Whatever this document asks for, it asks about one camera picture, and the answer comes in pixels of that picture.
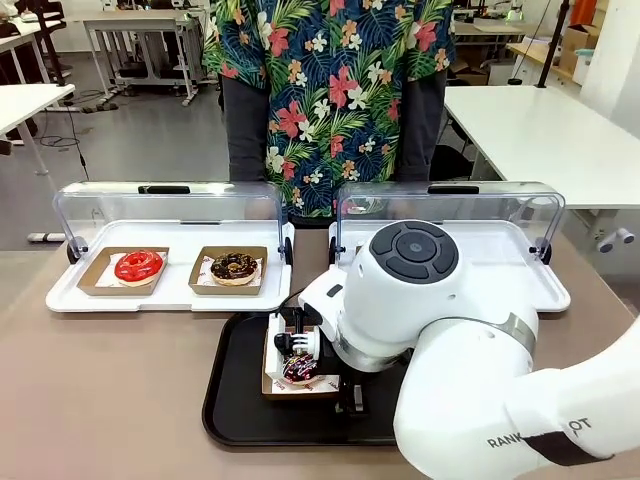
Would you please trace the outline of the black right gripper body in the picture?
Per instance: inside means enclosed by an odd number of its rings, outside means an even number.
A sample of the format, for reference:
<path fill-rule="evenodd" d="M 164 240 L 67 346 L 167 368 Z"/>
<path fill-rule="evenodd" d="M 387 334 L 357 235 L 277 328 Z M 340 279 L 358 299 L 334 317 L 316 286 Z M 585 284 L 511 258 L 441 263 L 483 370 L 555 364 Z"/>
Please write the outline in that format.
<path fill-rule="evenodd" d="M 351 384 L 351 368 L 340 359 L 332 343 L 324 335 L 321 336 L 317 364 L 318 373 L 325 380 L 331 381 L 337 386 Z"/>

